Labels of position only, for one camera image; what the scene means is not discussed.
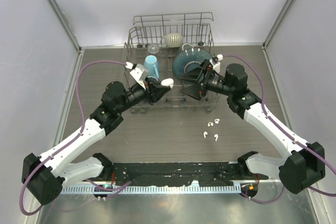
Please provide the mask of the white earbud charging case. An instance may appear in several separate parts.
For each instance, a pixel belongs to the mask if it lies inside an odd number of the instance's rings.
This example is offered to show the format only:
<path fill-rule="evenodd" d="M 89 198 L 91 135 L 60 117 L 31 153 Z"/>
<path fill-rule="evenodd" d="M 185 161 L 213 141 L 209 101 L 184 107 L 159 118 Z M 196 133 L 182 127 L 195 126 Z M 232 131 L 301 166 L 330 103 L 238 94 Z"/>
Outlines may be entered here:
<path fill-rule="evenodd" d="M 164 79 L 164 80 L 161 81 L 161 85 L 173 88 L 174 87 L 174 80 L 172 78 Z"/>

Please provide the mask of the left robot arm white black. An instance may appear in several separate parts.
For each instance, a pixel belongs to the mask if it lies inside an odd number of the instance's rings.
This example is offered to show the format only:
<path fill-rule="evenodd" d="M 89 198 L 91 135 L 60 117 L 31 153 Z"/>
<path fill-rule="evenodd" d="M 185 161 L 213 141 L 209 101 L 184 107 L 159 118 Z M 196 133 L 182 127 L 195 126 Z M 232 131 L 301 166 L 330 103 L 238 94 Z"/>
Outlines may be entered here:
<path fill-rule="evenodd" d="M 173 86 L 171 78 L 159 81 L 153 77 L 146 77 L 129 89 L 119 81 L 109 83 L 101 104 L 79 129 L 40 155 L 30 153 L 24 158 L 20 193 L 28 190 L 44 206 L 54 201 L 66 186 L 95 177 L 107 181 L 112 163 L 103 154 L 94 154 L 79 163 L 74 163 L 74 159 L 114 131 L 123 121 L 123 112 L 141 102 L 158 102 Z"/>

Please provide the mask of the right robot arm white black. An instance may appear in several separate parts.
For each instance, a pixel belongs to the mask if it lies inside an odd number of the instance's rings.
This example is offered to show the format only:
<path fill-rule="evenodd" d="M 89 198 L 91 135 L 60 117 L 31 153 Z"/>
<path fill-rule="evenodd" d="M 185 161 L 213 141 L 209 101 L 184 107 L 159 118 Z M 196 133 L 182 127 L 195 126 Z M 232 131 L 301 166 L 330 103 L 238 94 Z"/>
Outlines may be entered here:
<path fill-rule="evenodd" d="M 244 66 L 229 64 L 222 76 L 211 60 L 204 60 L 197 68 L 178 78 L 189 83 L 181 92 L 195 100 L 200 100 L 209 91 L 227 96 L 229 108 L 254 126 L 280 153 L 280 158 L 254 151 L 241 156 L 237 166 L 239 177 L 250 179 L 261 174 L 278 179 L 293 194 L 325 177 L 322 145 L 299 137 L 266 108 L 262 99 L 248 89 Z"/>

